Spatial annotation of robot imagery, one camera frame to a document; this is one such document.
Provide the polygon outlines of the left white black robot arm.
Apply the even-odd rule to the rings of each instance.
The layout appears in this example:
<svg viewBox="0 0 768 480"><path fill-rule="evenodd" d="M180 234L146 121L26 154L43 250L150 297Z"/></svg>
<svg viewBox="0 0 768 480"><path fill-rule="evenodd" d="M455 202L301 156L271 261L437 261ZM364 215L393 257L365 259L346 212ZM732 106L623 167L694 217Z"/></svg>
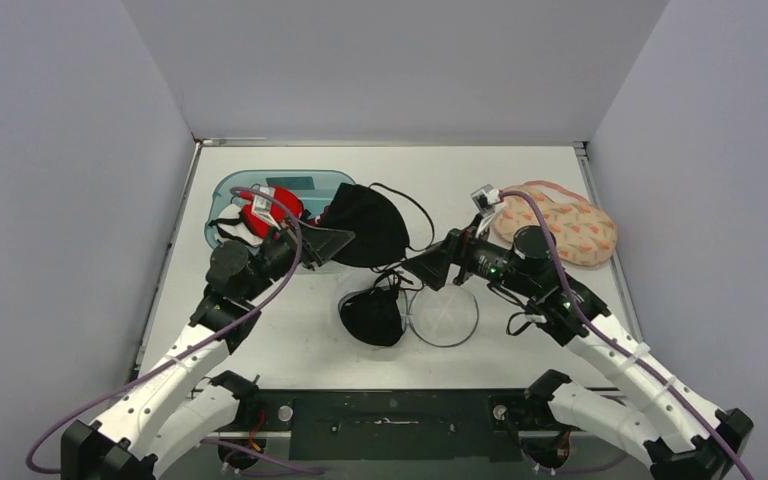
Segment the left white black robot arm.
<svg viewBox="0 0 768 480"><path fill-rule="evenodd" d="M205 392L185 397L249 336L262 308L298 267L330 261L353 239L346 230L309 225L271 230L257 250L228 240L216 247L207 286L189 322L161 360L90 423L73 422L60 440L63 479L157 479L202 439L257 420L254 386L225 371Z"/></svg>

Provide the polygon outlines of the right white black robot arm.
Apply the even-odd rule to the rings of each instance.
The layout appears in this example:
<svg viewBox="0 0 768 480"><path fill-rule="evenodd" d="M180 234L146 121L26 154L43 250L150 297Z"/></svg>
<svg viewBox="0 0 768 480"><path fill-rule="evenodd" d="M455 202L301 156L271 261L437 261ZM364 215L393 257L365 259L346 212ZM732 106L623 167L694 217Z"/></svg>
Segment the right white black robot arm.
<svg viewBox="0 0 768 480"><path fill-rule="evenodd" d="M537 428L556 422L623 450L655 479L722 479L732 468L752 475L740 456L754 424L741 410L724 410L679 381L636 341L604 301L567 274L544 227L520 229L510 249L474 235L449 232L403 267L428 287L477 276L517 296L526 314L558 345L598 370L627 399L622 405L548 370L527 390L525 414Z"/></svg>

